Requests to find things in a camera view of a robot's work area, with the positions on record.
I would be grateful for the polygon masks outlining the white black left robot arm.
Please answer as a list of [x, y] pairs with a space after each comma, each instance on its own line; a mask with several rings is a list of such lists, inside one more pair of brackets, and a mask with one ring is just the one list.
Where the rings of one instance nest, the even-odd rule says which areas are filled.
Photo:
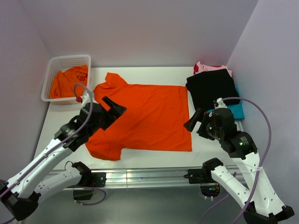
[[49, 172], [63, 159], [88, 142], [99, 129], [109, 128], [125, 111], [108, 97], [106, 110], [90, 98], [84, 99], [78, 115], [60, 127], [48, 146], [22, 171], [0, 182], [0, 201], [17, 221], [29, 217], [45, 199], [71, 186], [92, 184], [91, 170], [82, 162], [51, 178]]

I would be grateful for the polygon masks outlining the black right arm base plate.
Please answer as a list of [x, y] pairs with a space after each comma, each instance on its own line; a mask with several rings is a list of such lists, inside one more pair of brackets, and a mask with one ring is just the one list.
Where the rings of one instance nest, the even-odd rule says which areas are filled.
[[188, 169], [184, 178], [188, 179], [190, 184], [215, 183], [215, 181], [203, 168]]

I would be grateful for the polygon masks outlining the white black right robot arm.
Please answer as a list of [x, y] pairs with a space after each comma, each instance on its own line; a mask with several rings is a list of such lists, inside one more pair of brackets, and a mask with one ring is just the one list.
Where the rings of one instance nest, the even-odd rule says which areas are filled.
[[293, 208], [278, 197], [260, 166], [260, 156], [252, 137], [237, 130], [228, 108], [217, 108], [211, 113], [198, 108], [184, 127], [191, 132], [197, 122], [201, 123], [197, 134], [219, 142], [236, 163], [246, 185], [230, 174], [218, 158], [204, 162], [200, 169], [189, 169], [184, 177], [190, 184], [219, 183], [244, 209], [242, 215], [248, 224], [277, 224], [294, 216]]

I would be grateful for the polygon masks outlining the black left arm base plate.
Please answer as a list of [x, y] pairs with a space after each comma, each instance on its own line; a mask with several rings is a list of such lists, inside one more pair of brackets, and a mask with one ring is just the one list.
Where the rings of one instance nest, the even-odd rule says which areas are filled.
[[105, 183], [105, 172], [91, 172], [88, 174], [84, 174], [78, 183], [72, 184], [70, 187], [104, 187]]

